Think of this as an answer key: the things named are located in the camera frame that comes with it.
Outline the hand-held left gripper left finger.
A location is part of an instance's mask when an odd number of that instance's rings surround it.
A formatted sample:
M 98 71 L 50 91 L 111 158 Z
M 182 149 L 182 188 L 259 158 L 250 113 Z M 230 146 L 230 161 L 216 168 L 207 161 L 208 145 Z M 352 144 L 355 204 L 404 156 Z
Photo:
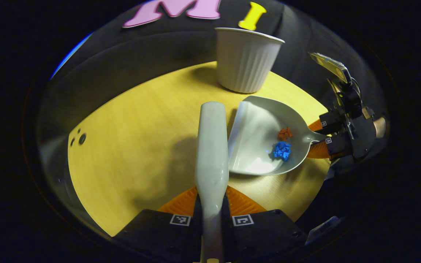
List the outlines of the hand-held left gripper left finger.
M 137 260 L 199 260 L 201 224 L 201 203 L 194 187 L 158 210 L 142 210 L 114 240 Z

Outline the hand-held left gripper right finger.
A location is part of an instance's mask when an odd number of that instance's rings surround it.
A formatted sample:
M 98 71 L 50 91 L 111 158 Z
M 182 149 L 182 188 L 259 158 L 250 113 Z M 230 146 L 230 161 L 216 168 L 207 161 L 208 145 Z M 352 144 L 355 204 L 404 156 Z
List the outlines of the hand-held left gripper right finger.
M 228 186 L 225 249 L 231 258 L 291 258 L 306 234 L 281 209 L 266 210 Z

